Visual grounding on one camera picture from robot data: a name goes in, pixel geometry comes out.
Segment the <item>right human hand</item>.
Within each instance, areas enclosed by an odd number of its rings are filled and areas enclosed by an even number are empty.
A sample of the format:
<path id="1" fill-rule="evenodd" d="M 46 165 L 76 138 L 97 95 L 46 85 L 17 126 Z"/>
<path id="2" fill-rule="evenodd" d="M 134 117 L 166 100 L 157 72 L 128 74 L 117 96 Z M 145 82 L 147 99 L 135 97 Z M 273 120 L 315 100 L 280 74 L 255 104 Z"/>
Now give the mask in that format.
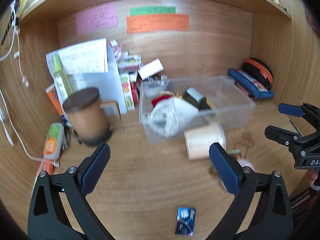
<path id="1" fill-rule="evenodd" d="M 318 191 L 319 191 L 319 179 L 318 179 L 318 174 L 319 174 L 319 170 L 308 170 L 310 186 L 311 186 L 314 190 L 318 190 Z"/>

